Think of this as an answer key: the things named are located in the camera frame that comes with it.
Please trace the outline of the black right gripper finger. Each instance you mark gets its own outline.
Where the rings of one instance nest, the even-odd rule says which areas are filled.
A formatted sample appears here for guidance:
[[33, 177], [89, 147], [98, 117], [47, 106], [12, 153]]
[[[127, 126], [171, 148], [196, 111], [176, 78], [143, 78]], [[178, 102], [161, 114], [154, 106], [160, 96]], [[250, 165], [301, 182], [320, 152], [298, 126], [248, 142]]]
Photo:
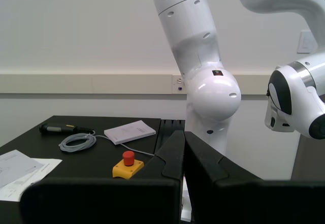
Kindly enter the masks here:
[[185, 135], [175, 131], [131, 179], [43, 180], [20, 200], [24, 223], [179, 223]]
[[185, 132], [195, 223], [324, 223], [324, 182], [262, 180]]

